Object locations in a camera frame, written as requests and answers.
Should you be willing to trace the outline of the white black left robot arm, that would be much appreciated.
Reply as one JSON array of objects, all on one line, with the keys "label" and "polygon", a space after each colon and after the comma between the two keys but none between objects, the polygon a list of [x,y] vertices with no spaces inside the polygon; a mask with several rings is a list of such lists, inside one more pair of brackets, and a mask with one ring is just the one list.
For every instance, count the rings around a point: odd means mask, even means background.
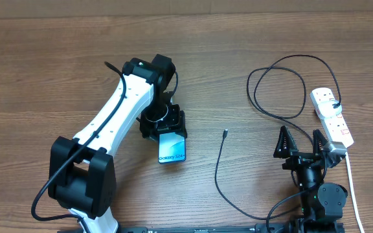
[{"label": "white black left robot arm", "polygon": [[120,82],[98,114],[73,138],[58,137],[50,154],[49,179],[43,189],[75,218],[79,232],[118,232],[111,213],[117,190],[115,155],[134,122],[145,139],[156,141],[160,164],[187,157],[185,113],[166,88],[177,78],[171,58],[138,58],[121,69],[110,63]]}]

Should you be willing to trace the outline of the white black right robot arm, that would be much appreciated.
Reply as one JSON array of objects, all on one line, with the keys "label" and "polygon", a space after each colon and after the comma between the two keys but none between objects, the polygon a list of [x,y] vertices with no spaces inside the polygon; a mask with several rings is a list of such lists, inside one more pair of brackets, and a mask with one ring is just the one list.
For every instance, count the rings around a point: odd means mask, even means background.
[{"label": "white black right robot arm", "polygon": [[326,140],[320,130],[313,131],[313,151],[300,152],[289,129],[280,128],[274,158],[284,159],[284,170],[295,172],[299,192],[277,203],[268,217],[282,203],[295,197],[300,198],[302,215],[293,216],[289,221],[272,227],[266,223],[268,232],[344,232],[343,224],[337,220],[343,216],[348,191],[345,187],[326,183],[329,168],[345,159],[347,148],[341,142]]}]

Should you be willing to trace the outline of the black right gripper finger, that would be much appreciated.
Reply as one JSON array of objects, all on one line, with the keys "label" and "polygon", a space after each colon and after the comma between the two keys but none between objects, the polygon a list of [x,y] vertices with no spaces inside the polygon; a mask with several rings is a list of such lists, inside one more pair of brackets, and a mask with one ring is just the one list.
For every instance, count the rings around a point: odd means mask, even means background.
[{"label": "black right gripper finger", "polygon": [[325,145],[328,143],[326,137],[319,129],[313,131],[313,152],[316,155],[323,155],[325,153]]},{"label": "black right gripper finger", "polygon": [[273,157],[279,159],[287,159],[296,152],[298,152],[298,148],[293,136],[289,132],[287,126],[282,126],[280,128],[278,142]]}]

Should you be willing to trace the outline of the Galaxy S24 smartphone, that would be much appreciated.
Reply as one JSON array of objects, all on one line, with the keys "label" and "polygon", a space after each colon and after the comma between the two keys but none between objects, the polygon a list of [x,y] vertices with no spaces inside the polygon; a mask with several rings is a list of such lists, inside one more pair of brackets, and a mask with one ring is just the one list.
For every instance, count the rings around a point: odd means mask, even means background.
[{"label": "Galaxy S24 smartphone", "polygon": [[159,135],[160,164],[182,162],[186,159],[185,137],[175,132]]}]

